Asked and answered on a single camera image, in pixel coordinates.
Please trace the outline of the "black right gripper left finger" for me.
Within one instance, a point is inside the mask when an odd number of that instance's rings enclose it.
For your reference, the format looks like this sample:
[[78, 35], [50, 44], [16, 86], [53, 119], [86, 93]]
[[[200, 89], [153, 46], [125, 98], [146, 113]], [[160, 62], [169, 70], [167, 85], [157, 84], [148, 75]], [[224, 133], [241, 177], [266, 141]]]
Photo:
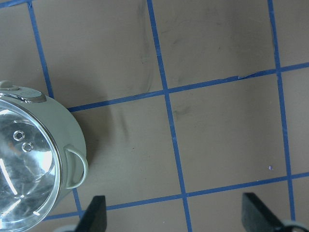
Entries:
[[105, 196], [94, 196], [82, 219], [76, 227], [77, 232], [105, 232], [107, 229], [107, 210]]

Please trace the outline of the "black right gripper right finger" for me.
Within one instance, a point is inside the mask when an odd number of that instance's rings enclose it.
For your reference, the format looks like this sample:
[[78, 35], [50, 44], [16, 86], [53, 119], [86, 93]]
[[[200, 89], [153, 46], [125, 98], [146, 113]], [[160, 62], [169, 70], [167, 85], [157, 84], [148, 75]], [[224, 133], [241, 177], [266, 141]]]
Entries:
[[289, 228], [272, 213], [256, 194], [242, 195], [242, 225], [246, 232], [288, 232]]

